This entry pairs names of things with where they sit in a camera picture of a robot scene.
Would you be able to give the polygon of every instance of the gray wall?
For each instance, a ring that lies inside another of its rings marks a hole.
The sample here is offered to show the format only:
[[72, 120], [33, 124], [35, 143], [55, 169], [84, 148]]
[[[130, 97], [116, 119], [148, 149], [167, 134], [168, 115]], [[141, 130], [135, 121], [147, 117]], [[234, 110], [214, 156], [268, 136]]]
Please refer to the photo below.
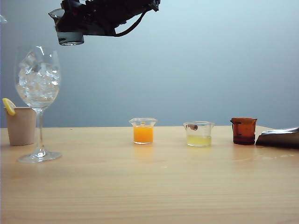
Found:
[[63, 85], [44, 126], [130, 126], [132, 117], [229, 125], [237, 116], [299, 126], [298, 0], [162, 0], [132, 33], [74, 47], [58, 45], [47, 15], [59, 6], [1, 1], [1, 97], [25, 105], [13, 82], [18, 45], [58, 50]]

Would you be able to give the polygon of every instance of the ice cube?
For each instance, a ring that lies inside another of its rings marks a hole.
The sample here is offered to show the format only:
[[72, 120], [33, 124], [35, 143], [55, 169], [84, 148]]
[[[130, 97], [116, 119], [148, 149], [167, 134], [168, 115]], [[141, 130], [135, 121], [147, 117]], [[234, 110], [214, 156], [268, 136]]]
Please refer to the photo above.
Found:
[[20, 68], [25, 68], [25, 67], [32, 67], [38, 62], [37, 58], [34, 55], [33, 51], [30, 51], [26, 57], [20, 62], [19, 66]]

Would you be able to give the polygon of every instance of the metal object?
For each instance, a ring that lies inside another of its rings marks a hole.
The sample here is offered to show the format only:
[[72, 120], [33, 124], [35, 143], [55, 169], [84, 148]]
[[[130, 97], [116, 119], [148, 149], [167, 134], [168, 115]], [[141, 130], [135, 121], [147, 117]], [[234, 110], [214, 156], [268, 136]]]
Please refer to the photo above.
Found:
[[256, 145], [299, 148], [299, 127], [264, 131]]

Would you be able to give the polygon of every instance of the orange juice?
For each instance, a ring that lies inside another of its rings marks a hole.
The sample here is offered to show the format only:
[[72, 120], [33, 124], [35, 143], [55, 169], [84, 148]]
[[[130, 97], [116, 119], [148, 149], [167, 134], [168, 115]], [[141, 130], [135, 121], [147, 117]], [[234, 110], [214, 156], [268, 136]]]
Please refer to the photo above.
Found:
[[134, 143], [147, 144], [153, 141], [153, 127], [136, 126], [134, 127]]

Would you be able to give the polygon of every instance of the paper cup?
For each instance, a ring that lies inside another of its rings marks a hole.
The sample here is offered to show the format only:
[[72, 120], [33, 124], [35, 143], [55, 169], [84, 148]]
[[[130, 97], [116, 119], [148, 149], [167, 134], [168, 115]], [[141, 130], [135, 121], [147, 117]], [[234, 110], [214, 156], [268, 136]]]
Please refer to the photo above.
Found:
[[16, 107], [15, 115], [8, 114], [6, 108], [6, 121], [11, 146], [24, 146], [34, 143], [34, 130], [36, 127], [36, 113], [30, 107]]

